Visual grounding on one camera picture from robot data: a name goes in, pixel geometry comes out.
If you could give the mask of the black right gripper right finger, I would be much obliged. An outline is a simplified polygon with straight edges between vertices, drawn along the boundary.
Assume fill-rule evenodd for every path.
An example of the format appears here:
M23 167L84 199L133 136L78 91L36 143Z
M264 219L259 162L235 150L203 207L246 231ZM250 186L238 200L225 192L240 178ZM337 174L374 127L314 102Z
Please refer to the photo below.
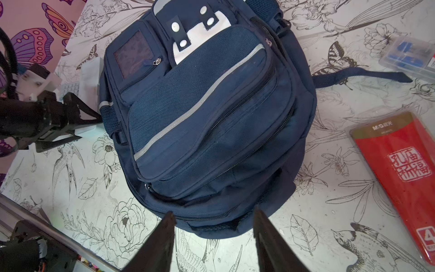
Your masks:
M307 272L309 270L259 207L254 210L253 235L256 240L260 272Z

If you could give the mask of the navy blue student backpack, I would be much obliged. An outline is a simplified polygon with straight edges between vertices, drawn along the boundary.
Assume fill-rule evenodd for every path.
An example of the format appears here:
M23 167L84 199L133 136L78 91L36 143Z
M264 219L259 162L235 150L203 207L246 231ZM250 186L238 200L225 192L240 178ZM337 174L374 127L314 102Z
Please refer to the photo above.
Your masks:
M276 1L156 1L106 48L100 112L134 197L205 239L249 231L295 191L318 88Z

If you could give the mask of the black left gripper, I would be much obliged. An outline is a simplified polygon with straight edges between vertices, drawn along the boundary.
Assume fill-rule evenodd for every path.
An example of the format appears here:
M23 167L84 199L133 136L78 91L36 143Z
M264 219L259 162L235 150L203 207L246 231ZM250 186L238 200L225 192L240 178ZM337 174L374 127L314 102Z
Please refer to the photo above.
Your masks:
M1 98L1 151L27 150L35 145L37 153L75 142L82 137L66 135L70 124L100 124L102 116L91 109L76 94L68 92L63 103L53 92L60 78L38 64L33 64L23 74L19 69L1 65L6 74L6 97ZM93 117L85 120L81 112Z

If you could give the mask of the white rectangular eraser case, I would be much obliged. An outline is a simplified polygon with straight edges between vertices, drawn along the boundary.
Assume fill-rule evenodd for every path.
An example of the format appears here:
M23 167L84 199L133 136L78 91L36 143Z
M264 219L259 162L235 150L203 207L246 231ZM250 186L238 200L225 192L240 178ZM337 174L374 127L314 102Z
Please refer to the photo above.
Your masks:
M85 62L80 69L78 97L92 110L99 113L99 80L103 71L103 59L95 57ZM103 133L103 124L81 128L76 135L92 138Z

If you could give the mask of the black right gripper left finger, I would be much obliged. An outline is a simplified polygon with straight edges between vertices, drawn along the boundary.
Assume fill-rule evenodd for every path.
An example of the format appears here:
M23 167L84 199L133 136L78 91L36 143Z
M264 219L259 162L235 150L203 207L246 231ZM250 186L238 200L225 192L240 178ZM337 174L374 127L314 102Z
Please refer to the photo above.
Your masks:
M171 269L176 218L167 212L122 272L169 272Z

